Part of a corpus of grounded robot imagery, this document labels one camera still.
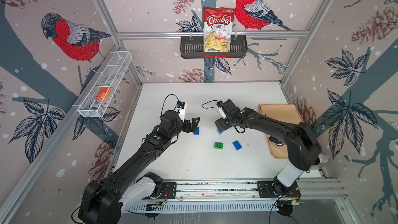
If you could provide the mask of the small blue lego brick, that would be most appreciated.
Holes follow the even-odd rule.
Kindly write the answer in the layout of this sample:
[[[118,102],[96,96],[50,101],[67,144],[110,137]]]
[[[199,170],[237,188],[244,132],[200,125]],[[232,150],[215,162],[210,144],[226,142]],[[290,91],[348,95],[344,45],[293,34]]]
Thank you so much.
[[[196,131],[194,132],[194,134],[193,134],[193,135],[199,135],[199,132],[200,132],[200,128],[199,128],[199,127],[197,127],[197,129],[196,129]]]

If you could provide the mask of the blue square lego brick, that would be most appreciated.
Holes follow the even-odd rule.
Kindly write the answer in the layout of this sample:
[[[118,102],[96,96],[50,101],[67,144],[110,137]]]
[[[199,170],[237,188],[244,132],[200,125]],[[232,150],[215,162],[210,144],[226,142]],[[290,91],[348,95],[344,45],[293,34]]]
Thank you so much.
[[[242,149],[242,146],[241,146],[239,141],[234,141],[232,144],[233,144],[233,146],[234,146],[236,151],[239,151],[239,150]]]

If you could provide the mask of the green lego brick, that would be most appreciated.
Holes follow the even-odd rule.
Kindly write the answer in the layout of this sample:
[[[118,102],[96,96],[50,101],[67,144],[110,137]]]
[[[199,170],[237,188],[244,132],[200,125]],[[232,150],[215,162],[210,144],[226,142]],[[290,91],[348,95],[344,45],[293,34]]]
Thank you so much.
[[[214,142],[214,149],[223,149],[223,143],[221,142]]]

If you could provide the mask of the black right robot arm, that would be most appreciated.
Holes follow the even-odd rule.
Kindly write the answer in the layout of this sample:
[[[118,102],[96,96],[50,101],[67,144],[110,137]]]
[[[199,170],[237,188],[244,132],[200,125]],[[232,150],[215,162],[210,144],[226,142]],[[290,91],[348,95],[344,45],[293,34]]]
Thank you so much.
[[[216,106],[221,118],[215,121],[218,131],[233,127],[236,131],[253,129],[265,133],[287,145],[288,159],[274,178],[272,187],[275,195],[287,195],[297,179],[315,164],[322,148],[311,128],[300,122],[286,123],[261,115],[250,108],[239,109],[231,100],[218,101]]]

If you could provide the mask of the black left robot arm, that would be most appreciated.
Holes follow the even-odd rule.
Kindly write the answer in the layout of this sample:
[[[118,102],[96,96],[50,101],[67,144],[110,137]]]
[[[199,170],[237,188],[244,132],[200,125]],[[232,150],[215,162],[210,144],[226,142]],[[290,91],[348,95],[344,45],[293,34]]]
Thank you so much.
[[[182,120],[176,111],[166,111],[160,124],[144,138],[138,151],[101,182],[90,182],[76,209],[83,224],[116,224],[124,211],[136,202],[161,193],[163,179],[149,172],[138,176],[177,139],[181,132],[195,133],[200,118]]]

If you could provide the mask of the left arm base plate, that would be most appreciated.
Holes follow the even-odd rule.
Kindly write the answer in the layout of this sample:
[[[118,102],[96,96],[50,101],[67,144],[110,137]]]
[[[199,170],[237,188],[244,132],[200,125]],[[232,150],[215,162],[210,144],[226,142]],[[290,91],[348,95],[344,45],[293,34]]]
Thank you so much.
[[[162,184],[156,184],[152,195],[143,198],[143,200],[175,199],[176,188],[177,188],[176,182],[163,182]]]

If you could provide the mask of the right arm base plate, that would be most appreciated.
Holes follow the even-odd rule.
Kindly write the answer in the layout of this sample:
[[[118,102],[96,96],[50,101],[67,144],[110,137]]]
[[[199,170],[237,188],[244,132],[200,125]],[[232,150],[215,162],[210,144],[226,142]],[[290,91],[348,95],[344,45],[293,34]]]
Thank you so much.
[[[257,191],[260,198],[274,198],[274,197],[287,197],[287,198],[300,198],[301,192],[297,182],[291,186],[286,187],[276,180],[257,181]]]

